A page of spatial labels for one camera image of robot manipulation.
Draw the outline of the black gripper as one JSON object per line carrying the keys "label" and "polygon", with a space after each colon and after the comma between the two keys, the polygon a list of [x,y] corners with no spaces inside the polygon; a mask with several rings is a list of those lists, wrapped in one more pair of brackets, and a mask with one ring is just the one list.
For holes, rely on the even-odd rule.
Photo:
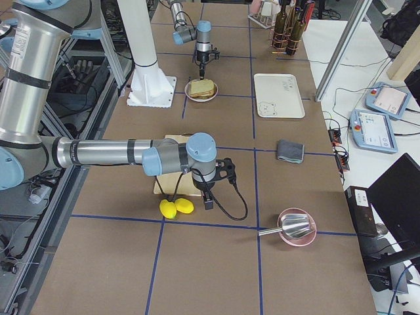
{"label": "black gripper", "polygon": [[214,167],[209,173],[205,173],[203,167],[199,169],[193,168],[192,178],[194,186],[201,191],[205,210],[214,208],[214,198],[211,189],[216,182],[227,179],[234,188],[237,188],[236,166],[229,157],[216,159]]}
{"label": "black gripper", "polygon": [[195,64],[199,66],[199,79],[202,80],[205,77],[205,67],[208,63],[218,60],[220,51],[215,48],[210,51],[196,51],[195,53]]}

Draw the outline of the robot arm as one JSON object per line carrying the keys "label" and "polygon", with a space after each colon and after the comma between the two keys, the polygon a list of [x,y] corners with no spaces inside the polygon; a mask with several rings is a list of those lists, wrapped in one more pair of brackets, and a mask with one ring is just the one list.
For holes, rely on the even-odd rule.
{"label": "robot arm", "polygon": [[18,19],[1,93],[1,188],[43,171],[74,165],[141,165],[149,176],[190,173],[206,209],[216,181],[236,183],[229,158],[218,159],[215,140],[196,133],[185,143],[163,140],[72,140],[40,136],[39,123],[63,40],[102,28],[99,1],[15,1]]}
{"label": "robot arm", "polygon": [[190,16],[184,11],[182,1],[166,1],[166,3],[173,20],[173,41],[176,45],[195,43],[193,61],[199,68],[199,79],[203,80],[208,63],[218,60],[220,56],[220,51],[211,42],[211,23],[199,20],[194,25]]}

